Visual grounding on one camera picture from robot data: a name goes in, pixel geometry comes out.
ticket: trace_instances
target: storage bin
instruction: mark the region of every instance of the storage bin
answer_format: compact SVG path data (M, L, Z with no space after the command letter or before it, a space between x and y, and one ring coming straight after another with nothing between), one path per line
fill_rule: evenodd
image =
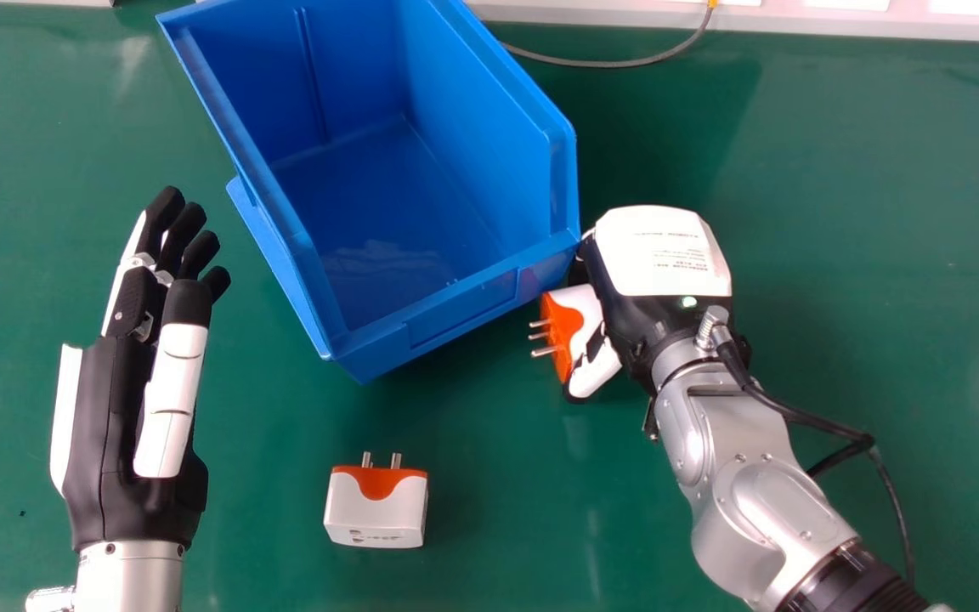
M465 4L207 0L158 20L233 158L238 212L354 379L563 278L574 129Z

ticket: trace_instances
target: plug pin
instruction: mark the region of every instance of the plug pin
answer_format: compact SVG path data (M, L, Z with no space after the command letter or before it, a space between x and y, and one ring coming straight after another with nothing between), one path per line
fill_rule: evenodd
M543 346L543 348L536 348L531 352L531 357L533 360L537 360L539 357L545 357L560 351L560 346Z

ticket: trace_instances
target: black and white robotic hand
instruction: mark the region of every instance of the black and white robotic hand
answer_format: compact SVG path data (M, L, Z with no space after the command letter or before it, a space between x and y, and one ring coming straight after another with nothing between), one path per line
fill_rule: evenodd
M586 400L625 368L648 391L644 430L663 443L690 502L693 553L720 588L757 612L931 612L913 588L901 504L874 438L797 410L747 371L750 346L732 321L731 275L694 212L607 212L576 255L579 284L543 295L533 357L552 356L563 391ZM788 423L847 446L804 470ZM815 478L867 453L897 513L906 577L869 552Z
M26 612L179 612L183 557L207 504L191 448L214 302L229 272L202 207L167 187L139 216L100 337L63 345L51 479L78 554L74 586L39 589Z

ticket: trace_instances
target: green table surface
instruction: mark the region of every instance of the green table surface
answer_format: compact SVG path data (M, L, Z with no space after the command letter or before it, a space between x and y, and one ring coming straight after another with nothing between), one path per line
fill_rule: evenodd
M199 402L211 491L188 611L745 609L695 566L640 388L564 403L549 361L528 357L532 309L368 387L316 357L153 22L172 5L0 7L0 611L73 580L47 465L59 344L92 340L126 233L170 183L209 206L234 276ZM588 58L681 38L495 30ZM703 213L759 378L878 435L922 592L979 609L979 45L717 32L641 70L526 66L579 134L586 224L636 202ZM793 435L804 462L836 445ZM331 465L363 450L430 473L423 549L327 539ZM900 566L869 464L823 487Z

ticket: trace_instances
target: orange and white plug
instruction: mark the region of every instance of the orange and white plug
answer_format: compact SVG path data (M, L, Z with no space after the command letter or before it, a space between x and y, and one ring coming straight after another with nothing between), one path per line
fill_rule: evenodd
M582 402L620 371L622 365L603 324L603 306L590 284L567 286L541 296L540 320L528 340L545 340L532 357L551 356L568 400Z
M323 527L331 541L354 547L419 547L425 539L428 475L400 467L372 465L366 452L361 465L331 469Z

